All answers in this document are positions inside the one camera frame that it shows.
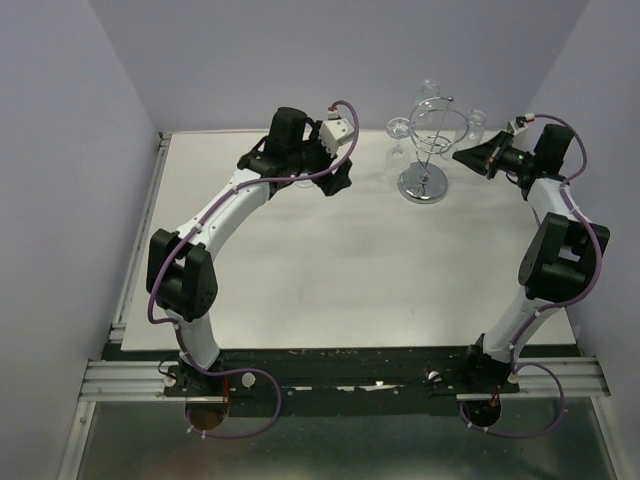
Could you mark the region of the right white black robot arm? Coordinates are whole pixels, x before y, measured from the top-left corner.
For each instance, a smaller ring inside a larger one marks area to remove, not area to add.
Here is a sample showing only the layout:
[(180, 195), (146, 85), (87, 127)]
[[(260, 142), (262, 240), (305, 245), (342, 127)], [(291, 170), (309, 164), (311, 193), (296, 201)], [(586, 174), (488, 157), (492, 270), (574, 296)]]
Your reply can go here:
[(469, 346), (460, 367), (462, 384), (474, 392), (507, 383), (524, 346), (543, 323), (590, 293), (610, 239), (608, 228), (581, 212), (570, 192), (570, 178), (560, 173), (577, 133), (560, 122), (547, 124), (533, 152), (514, 147), (514, 137), (512, 131), (501, 131), (453, 155), (487, 179), (499, 172), (514, 178), (538, 222), (519, 267), (516, 297), (500, 320)]

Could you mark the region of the clear wine glass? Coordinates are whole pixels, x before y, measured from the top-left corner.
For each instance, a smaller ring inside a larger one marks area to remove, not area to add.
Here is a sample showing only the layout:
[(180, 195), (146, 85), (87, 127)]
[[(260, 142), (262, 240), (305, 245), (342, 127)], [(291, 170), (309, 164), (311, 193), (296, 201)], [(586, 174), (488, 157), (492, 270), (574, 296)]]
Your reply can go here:
[(301, 189), (308, 189), (314, 186), (314, 178), (311, 175), (302, 175), (294, 181), (294, 184)]

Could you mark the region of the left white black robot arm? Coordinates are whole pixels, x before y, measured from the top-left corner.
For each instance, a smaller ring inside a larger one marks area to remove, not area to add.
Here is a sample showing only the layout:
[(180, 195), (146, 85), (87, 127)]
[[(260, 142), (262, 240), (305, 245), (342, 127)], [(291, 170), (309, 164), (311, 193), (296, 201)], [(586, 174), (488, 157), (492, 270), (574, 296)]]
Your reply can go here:
[(217, 194), (180, 227), (157, 230), (149, 241), (147, 319), (172, 326), (181, 359), (191, 366), (187, 382), (201, 395), (222, 380), (215, 365), (220, 347), (210, 320), (218, 295), (214, 261), (249, 216), (279, 191), (310, 182), (331, 197), (350, 187), (350, 159), (360, 133), (355, 108), (337, 100), (324, 120), (280, 107), (268, 133), (238, 160)]

